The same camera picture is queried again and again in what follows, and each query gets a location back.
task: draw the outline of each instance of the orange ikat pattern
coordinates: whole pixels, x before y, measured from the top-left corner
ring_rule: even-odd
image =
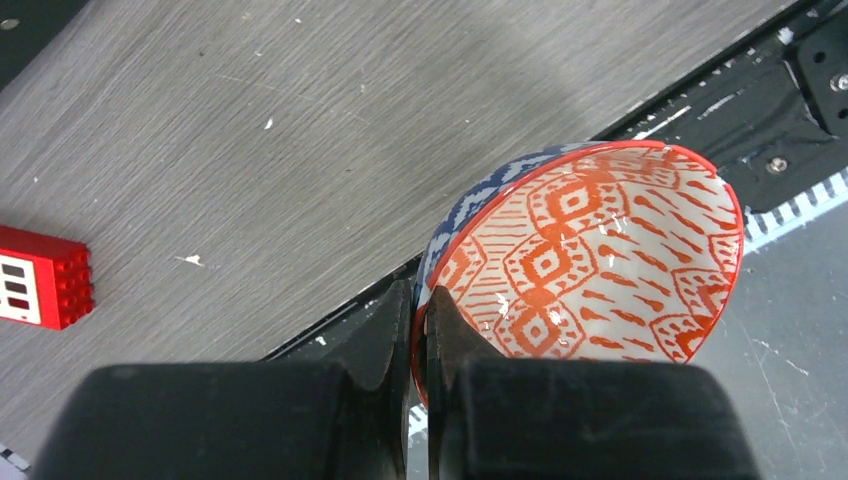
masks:
[[[590,155],[506,197],[437,284],[505,355],[685,362],[738,269],[726,188],[670,149]]]

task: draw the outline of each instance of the screw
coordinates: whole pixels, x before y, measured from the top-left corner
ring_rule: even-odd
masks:
[[[848,73],[839,74],[833,77],[830,80],[830,88],[832,88],[834,92],[844,92],[848,90]]]
[[[7,18],[0,20],[0,30],[11,30],[21,24],[17,18]]]
[[[786,167],[788,166],[789,162],[787,162],[785,158],[774,157],[769,160],[768,164],[766,164],[766,170],[768,170],[771,174],[777,175],[786,170]]]

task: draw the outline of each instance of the black object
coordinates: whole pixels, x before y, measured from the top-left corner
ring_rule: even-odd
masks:
[[[88,0],[0,0],[0,90],[79,13]]]
[[[803,85],[793,80],[799,68],[796,40],[815,38],[840,3],[796,2],[593,139],[639,136],[684,145],[719,167],[743,206],[753,212],[779,206],[848,166],[848,140],[831,135],[810,117],[808,109],[815,106],[810,106]],[[785,169],[770,170],[775,160],[785,161]],[[347,338],[393,281],[414,279],[420,259],[420,254],[409,259],[266,360],[321,358],[325,349],[315,338]]]
[[[32,478],[405,478],[410,287],[323,361],[95,371]],[[702,370],[503,358],[443,289],[428,328],[431,478],[758,478]]]
[[[831,135],[848,135],[848,11],[801,39],[797,62],[817,120]]]

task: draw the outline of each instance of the patterned bowl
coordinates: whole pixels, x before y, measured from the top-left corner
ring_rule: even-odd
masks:
[[[692,151],[549,148],[496,170],[439,225],[418,271],[412,345],[442,285],[507,356],[687,362],[727,303],[743,239],[733,191]]]

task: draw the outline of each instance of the white panel with black squares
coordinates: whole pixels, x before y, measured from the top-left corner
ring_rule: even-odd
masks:
[[[32,262],[0,255],[0,318],[41,323]]]

